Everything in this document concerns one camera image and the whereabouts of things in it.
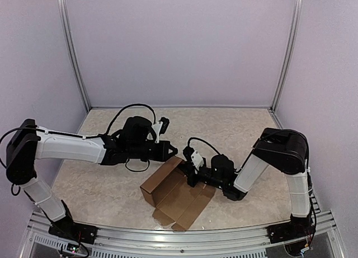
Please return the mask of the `front aluminium frame rail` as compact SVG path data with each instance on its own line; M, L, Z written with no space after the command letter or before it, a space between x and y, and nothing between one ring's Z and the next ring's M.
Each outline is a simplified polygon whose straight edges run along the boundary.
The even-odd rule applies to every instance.
M49 222L34 212L19 257L59 257L69 240L48 233ZM266 225L201 231L150 231L99 226L91 257L288 257L293 241L272 243Z

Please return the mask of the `small circuit board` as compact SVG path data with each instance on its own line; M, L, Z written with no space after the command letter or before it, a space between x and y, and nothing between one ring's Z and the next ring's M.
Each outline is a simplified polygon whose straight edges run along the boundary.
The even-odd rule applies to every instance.
M73 243L61 244L58 250L60 255L64 255L64 254L74 255L77 254L78 251L79 251L79 245Z

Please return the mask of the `brown cardboard box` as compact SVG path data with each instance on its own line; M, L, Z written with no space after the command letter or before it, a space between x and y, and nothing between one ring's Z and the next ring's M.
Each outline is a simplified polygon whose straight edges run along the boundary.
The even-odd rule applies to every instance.
M145 201L154 207L152 217L174 231L189 230L215 194L214 187L202 182L190 187L179 169L182 163L171 157L140 186Z

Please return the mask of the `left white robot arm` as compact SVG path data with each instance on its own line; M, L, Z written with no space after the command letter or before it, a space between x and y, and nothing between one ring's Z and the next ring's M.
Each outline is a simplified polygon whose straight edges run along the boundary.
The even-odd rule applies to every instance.
M166 162L178 153L170 141L161 140L169 125L167 118L151 123L141 116L127 118L122 129L110 134L79 135L63 133L36 125L26 119L11 132L6 147L7 179L21 188L32 202L55 223L66 238L78 233L65 202L53 195L50 187L37 176L35 161L62 159L87 161L101 166L127 164L130 160Z

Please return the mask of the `right aluminium corner post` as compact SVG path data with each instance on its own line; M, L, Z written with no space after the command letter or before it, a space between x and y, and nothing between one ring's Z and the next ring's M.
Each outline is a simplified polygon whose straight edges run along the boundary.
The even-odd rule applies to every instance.
M274 99L271 103L271 112L274 114L277 111L277 108L279 106L279 102L283 93L284 84L286 82L286 78L288 75L291 57L294 51L295 41L296 41L296 35L299 28L299 21L300 21L300 15L302 12L302 5L303 0L295 0L294 2L294 8L293 8L293 15L291 18L291 24L290 24L290 30L289 30L289 36L288 36L288 42L285 49L285 54L283 58L283 63L280 69L279 74L279 81L276 86Z

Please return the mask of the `left aluminium corner post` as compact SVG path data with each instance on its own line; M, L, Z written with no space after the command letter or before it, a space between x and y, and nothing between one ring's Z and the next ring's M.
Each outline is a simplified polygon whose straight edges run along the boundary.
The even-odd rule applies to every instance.
M74 46L74 41L72 37L72 31L70 26L69 14L67 9L66 0L57 0L58 8L59 8L59 16L60 21L63 28L64 40L68 51L69 61L73 70L74 78L76 85L79 90L80 98L82 100L83 106L85 108L86 113L90 112L92 106L87 94L86 87L84 85L84 81L81 75L78 58L76 54L76 49Z

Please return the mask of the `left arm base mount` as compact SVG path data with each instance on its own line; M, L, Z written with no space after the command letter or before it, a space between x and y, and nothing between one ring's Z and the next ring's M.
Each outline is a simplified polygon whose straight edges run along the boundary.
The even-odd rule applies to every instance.
M98 227L75 222L66 203L63 200L61 202L65 209L65 216L51 224L49 234L93 245Z

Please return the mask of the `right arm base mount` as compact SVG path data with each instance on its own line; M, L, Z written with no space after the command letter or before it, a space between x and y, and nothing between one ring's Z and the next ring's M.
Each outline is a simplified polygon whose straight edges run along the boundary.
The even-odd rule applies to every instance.
M311 216L299 218L291 215L288 222L268 226L267 234L270 243L279 243L312 236L315 233L315 227Z

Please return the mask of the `aluminium corner post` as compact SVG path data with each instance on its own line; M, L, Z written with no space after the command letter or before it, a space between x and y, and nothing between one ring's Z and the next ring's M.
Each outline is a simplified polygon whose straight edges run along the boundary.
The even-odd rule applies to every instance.
M67 9L66 0L57 0L58 8L59 8L59 16L60 21L63 28L64 40L68 51L69 61L73 70L74 78L76 85L79 90L80 98L82 100L83 106L85 108L86 113L90 112L92 106L87 94L86 87L84 85L84 81L81 75L78 58L76 54L76 49L74 46L74 41L72 37L72 31L70 26L69 14Z
M271 103L271 112L274 114L277 111L277 108L279 106L279 102L283 93L284 84L286 82L286 78L288 75L291 57L294 51L295 41L296 41L296 35L299 28L299 21L300 21L300 15L302 12L302 5L303 0L295 0L294 2L294 8L293 8L293 15L291 18L291 24L290 24L290 30L289 30L289 36L288 36L288 42L285 49L285 54L283 58L283 63L280 69L279 74L279 81L276 86L274 99Z

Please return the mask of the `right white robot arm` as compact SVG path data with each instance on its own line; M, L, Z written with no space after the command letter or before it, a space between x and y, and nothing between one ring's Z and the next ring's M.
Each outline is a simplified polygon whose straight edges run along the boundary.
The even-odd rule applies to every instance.
M198 182L221 189L232 201L242 200L268 166L282 172L287 180L291 199L292 221L286 233L299 237L308 228L306 220L312 213L309 175L309 144L306 136L296 130L265 128L253 145L240 169L226 155L216 152L210 166L198 151L187 145L183 168L187 182L194 187Z

